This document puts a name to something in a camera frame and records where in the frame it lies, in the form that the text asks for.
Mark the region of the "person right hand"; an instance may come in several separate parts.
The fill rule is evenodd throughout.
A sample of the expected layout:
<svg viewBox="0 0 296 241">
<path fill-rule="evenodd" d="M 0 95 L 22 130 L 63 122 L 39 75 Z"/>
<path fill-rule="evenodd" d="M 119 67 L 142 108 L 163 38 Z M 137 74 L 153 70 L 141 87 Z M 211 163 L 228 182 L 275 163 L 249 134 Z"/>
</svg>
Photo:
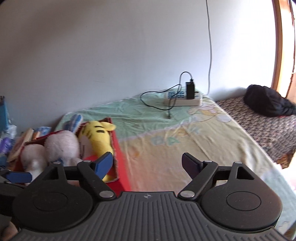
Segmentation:
<svg viewBox="0 0 296 241">
<path fill-rule="evenodd" d="M 1 231 L 1 241 L 9 241 L 11 240 L 14 236 L 18 234 L 18 229 L 16 226 L 10 222 L 7 227 Z"/>
</svg>

